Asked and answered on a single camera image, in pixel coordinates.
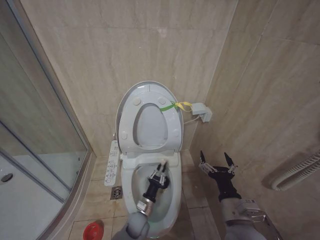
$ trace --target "red object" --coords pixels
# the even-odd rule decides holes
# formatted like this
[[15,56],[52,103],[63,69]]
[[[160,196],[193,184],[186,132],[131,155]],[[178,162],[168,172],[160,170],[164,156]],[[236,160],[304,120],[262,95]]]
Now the red object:
[[83,240],[101,240],[104,228],[96,222],[90,223],[83,232]]

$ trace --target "toilet lid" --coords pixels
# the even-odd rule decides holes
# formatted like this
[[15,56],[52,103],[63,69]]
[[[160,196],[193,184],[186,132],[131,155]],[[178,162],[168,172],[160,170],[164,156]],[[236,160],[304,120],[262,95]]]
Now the toilet lid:
[[123,154],[178,152],[183,119],[179,109],[160,109],[177,102],[162,84],[153,81],[134,85],[123,97],[117,112],[116,134]]

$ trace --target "glass shower door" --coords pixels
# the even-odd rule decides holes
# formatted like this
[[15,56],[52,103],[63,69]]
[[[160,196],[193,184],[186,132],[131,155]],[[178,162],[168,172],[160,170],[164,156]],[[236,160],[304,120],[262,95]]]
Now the glass shower door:
[[85,143],[1,1],[0,239],[37,239],[70,196],[86,154]]

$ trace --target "beige tile wall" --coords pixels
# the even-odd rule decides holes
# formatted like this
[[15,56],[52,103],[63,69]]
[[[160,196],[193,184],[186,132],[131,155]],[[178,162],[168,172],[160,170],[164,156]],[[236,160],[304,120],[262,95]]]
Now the beige tile wall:
[[[213,165],[227,152],[239,168],[234,185],[265,209],[284,239],[317,239],[320,175],[285,192],[268,188],[274,172],[320,149],[319,1],[239,0],[205,103],[215,113],[198,124],[190,146]],[[201,177],[219,233],[218,191]]]
[[[21,2],[97,156],[108,155],[118,105],[135,83],[163,83],[179,101],[206,99],[237,3]],[[184,149],[195,128],[185,126]]]

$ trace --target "shower door frame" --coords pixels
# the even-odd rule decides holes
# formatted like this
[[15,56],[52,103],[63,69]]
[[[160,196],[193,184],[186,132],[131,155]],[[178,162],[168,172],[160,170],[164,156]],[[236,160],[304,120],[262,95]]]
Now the shower door frame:
[[2,1],[0,8],[5,12],[6,23],[10,26],[12,31],[20,31],[23,33],[25,39],[23,40],[23,45],[26,48],[31,48],[37,61],[39,62],[44,74],[46,75],[50,85],[52,86],[57,98],[59,99],[66,115],[73,124],[80,140],[87,149],[77,178],[73,184],[71,192],[68,198],[64,201],[64,205],[57,214],[57,216],[52,220],[46,229],[43,230],[42,234],[37,238],[37,240],[45,239],[59,239],[57,236],[60,234],[59,231],[65,230],[65,222],[69,221],[73,212],[80,208],[82,200],[84,198],[84,192],[87,190],[90,175],[93,171],[94,163],[96,160],[96,155],[82,129],[78,118],[60,84],[60,81],[32,27],[31,22],[20,2],[20,0],[6,0]]

